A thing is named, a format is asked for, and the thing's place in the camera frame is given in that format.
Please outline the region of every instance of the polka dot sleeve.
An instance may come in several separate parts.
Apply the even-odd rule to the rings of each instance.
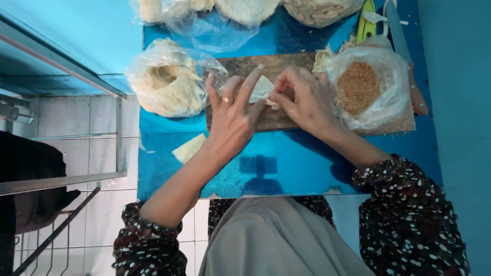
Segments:
[[[112,267],[116,275],[185,275],[187,259],[177,241],[182,223],[169,229],[145,221],[139,216],[142,205],[138,202],[123,207],[125,227],[114,241],[116,262]]]
[[[360,205],[360,252],[377,275],[470,275],[445,193],[398,155],[353,175],[372,197]]]

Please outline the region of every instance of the blue wall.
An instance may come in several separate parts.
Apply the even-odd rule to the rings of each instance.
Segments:
[[[0,13],[23,22],[97,74],[123,73],[142,49],[142,26],[132,23],[127,0],[1,0]],[[22,61],[24,67],[11,66],[17,75],[64,74],[0,43],[0,62],[6,64],[9,57]]]
[[[443,183],[474,276],[491,271],[489,1],[418,1]]]

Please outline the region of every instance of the clear plastic bag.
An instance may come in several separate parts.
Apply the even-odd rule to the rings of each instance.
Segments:
[[[300,23],[323,28],[361,9],[364,0],[285,0],[288,13]]]
[[[124,72],[141,106],[164,117],[190,117],[206,107],[203,76],[213,72],[216,87],[227,70],[213,57],[181,48],[170,38],[154,40]]]
[[[394,53],[385,36],[373,36],[334,56],[329,50],[316,54],[313,72],[327,72],[335,87],[338,78],[353,62],[369,64],[381,80],[380,97],[357,116],[344,111],[335,97],[333,111],[345,125],[364,136],[414,130],[408,62]]]
[[[216,54],[235,51],[255,36],[261,22],[274,13],[280,0],[130,0],[130,3],[146,25],[163,25],[181,45]]]

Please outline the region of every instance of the metal shelf frame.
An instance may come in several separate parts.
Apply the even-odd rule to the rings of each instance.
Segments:
[[[61,51],[55,49],[46,42],[40,40],[34,35],[26,32],[17,24],[0,15],[0,40],[36,57],[47,64],[50,64],[65,73],[78,78],[79,80],[88,83],[89,85],[100,89],[101,91],[115,97],[116,101],[116,132],[115,133],[99,133],[99,134],[87,134],[87,135],[71,135],[71,136],[57,136],[57,137],[45,137],[45,138],[32,138],[32,140],[46,140],[46,139],[77,139],[77,138],[116,138],[116,171],[79,175],[79,176],[66,176],[46,179],[36,179],[27,181],[15,181],[0,183],[0,196],[25,193],[30,191],[37,191],[55,187],[63,187],[72,184],[86,183],[101,181],[106,179],[120,178],[127,176],[127,171],[123,167],[123,151],[122,151],[122,100],[126,100],[126,94],[114,86],[106,83],[100,79],[97,74],[90,69],[79,64],[77,61],[68,57]],[[12,275],[18,276],[24,272],[27,267],[37,262],[38,256],[41,252],[49,246],[50,243],[63,231],[65,227],[69,227],[69,223],[73,218],[83,209],[87,203],[100,191],[100,183],[98,187],[82,202],[74,211],[70,211],[68,218],[55,230],[53,233],[29,256]]]

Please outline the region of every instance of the white tiled wall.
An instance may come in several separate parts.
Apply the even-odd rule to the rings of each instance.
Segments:
[[[31,137],[51,137],[76,134],[107,133],[115,131],[115,100],[110,96],[50,97],[31,100],[39,109],[33,124],[14,125],[14,134]],[[111,264],[112,244],[119,229],[124,226],[121,210],[125,204],[136,201],[138,180],[138,122],[140,105],[136,96],[123,101],[123,165],[128,176],[101,181],[101,191],[70,223],[69,265],[64,275],[106,276],[114,275]],[[71,140],[45,140],[63,153],[68,176],[115,171],[115,139],[84,138]],[[93,190],[97,183],[75,184],[68,190],[80,190],[82,194],[66,208],[74,210]],[[183,219],[183,231],[179,234],[180,250],[188,258],[187,275],[195,275],[201,266],[208,243],[209,200],[199,200]],[[55,220],[55,229],[67,218],[61,214]],[[52,225],[39,231],[39,244],[52,232]],[[67,267],[68,229],[55,239],[53,268],[49,275],[60,275]],[[37,231],[24,235],[25,260],[37,247]],[[16,245],[15,268],[21,263],[21,241]],[[51,246],[27,269],[25,276],[46,275],[51,263]]]

